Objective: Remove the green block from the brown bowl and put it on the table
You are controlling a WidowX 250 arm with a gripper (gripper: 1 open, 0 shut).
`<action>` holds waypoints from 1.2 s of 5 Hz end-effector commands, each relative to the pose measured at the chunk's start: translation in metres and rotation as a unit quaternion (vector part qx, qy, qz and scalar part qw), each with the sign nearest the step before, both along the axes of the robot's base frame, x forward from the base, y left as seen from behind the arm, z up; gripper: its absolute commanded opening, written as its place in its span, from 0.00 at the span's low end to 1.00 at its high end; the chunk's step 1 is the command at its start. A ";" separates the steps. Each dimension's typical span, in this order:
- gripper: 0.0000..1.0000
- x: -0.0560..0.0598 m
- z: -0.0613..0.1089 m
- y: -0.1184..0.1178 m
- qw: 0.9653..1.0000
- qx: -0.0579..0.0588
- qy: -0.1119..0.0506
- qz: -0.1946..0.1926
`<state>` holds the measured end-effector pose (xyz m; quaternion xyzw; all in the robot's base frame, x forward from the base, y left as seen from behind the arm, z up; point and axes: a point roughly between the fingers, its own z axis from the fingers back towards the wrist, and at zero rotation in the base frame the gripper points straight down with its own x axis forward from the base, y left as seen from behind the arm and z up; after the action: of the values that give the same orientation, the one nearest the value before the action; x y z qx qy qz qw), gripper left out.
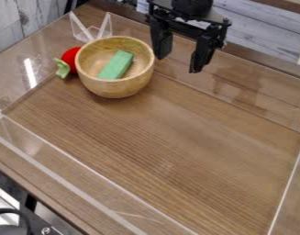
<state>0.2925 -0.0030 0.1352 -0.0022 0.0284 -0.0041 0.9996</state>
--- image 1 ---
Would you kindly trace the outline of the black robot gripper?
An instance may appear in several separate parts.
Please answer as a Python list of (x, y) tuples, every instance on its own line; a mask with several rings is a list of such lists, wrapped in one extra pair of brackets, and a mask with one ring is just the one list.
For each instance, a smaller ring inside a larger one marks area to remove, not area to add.
[(156, 58), (162, 60), (170, 55), (174, 32), (198, 39), (188, 72), (199, 73), (210, 63), (216, 47), (224, 45), (232, 21), (216, 12), (214, 0), (147, 0), (147, 3)]

